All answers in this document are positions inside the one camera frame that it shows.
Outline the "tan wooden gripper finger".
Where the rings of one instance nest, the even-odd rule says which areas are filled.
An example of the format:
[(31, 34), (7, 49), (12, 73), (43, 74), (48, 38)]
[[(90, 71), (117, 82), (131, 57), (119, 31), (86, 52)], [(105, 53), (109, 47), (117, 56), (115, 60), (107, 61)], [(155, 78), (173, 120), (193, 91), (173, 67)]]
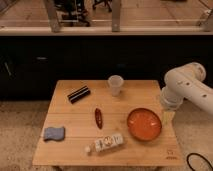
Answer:
[(162, 115), (162, 125), (170, 124), (175, 116), (174, 111), (164, 111)]

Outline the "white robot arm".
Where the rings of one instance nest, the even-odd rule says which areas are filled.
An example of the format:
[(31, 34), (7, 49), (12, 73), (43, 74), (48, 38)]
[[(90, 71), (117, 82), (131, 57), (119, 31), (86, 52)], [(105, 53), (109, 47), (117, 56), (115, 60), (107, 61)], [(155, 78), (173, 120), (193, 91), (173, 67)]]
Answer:
[(206, 69), (197, 62), (175, 67), (164, 75), (159, 101), (163, 113), (174, 112), (185, 99), (213, 115), (213, 88), (205, 85)]

